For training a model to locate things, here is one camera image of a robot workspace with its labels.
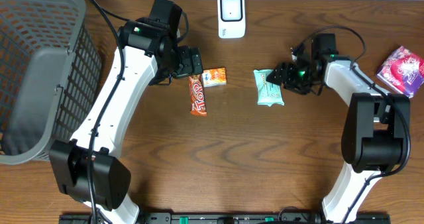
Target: teal packet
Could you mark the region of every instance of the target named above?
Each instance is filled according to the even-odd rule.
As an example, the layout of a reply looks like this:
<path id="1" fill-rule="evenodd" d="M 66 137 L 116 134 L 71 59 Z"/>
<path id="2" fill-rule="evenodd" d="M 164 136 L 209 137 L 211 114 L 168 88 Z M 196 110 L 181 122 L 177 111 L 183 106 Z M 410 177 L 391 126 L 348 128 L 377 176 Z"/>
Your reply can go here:
<path id="1" fill-rule="evenodd" d="M 266 81 L 266 77 L 271 72 L 271 69 L 253 71 L 254 79 L 256 80 L 256 87 L 258 88 L 258 105 L 284 105 L 283 98 L 281 96 L 281 88 Z"/>

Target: wooden table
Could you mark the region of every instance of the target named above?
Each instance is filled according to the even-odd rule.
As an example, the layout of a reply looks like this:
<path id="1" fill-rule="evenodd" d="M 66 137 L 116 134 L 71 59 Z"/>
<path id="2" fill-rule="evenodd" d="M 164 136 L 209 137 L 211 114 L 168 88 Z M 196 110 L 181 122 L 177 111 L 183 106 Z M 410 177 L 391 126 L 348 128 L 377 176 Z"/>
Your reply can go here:
<path id="1" fill-rule="evenodd" d="M 153 0 L 97 0 L 137 19 Z M 400 45 L 424 57 L 420 1 L 246 0 L 244 38 L 217 34 L 216 0 L 174 0 L 187 12 L 184 43 L 198 46 L 203 67 L 227 69 L 228 84 L 205 89 L 207 117 L 190 115 L 188 80 L 144 92 L 125 136 L 121 161 L 131 171 L 130 194 L 147 209 L 175 212 L 272 212 L 285 206 L 319 208 L 339 172 L 348 107 L 332 90 L 319 97 L 283 90 L 285 106 L 257 105 L 254 69 L 290 60 L 290 46 L 327 25 L 356 29 L 368 51 L 360 68 L 377 67 Z M 115 28 L 123 23 L 113 19 Z M 108 74 L 115 41 L 93 6 L 86 25 Z M 337 31 L 341 54 L 361 52 L 357 38 Z M 424 91 L 411 100 L 412 153 L 407 168 L 379 181 L 360 208 L 387 211 L 392 223 L 424 218 Z M 0 223 L 57 223 L 62 213 L 90 209 L 58 191 L 46 162 L 1 166 Z"/>

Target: red candy wrapper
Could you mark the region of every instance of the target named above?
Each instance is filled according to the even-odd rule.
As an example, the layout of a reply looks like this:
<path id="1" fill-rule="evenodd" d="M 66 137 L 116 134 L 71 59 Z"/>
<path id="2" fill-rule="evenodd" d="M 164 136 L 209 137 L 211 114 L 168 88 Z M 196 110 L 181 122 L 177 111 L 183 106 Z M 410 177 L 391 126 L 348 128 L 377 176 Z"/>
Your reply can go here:
<path id="1" fill-rule="evenodd" d="M 411 98 L 424 82 L 424 60 L 401 46 L 383 63 L 377 78 Z"/>
<path id="2" fill-rule="evenodd" d="M 190 81 L 191 114 L 206 116 L 205 95 L 201 85 L 200 75 L 192 75 Z"/>

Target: plastic bin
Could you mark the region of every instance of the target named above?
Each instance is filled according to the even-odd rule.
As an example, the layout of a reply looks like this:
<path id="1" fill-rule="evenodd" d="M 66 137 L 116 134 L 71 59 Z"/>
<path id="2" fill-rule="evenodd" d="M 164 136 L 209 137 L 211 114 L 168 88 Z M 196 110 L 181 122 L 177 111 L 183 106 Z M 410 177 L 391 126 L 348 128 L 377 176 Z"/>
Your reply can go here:
<path id="1" fill-rule="evenodd" d="M 0 0 L 0 163 L 48 160 L 95 101 L 101 61 L 84 0 Z"/>

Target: green connector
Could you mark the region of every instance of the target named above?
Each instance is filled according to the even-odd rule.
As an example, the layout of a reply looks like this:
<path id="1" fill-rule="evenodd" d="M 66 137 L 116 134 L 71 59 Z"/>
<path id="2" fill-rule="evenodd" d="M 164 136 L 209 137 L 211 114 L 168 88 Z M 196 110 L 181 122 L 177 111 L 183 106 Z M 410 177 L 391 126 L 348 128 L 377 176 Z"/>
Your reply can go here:
<path id="1" fill-rule="evenodd" d="M 188 224 L 188 217 L 180 217 L 180 224 Z"/>

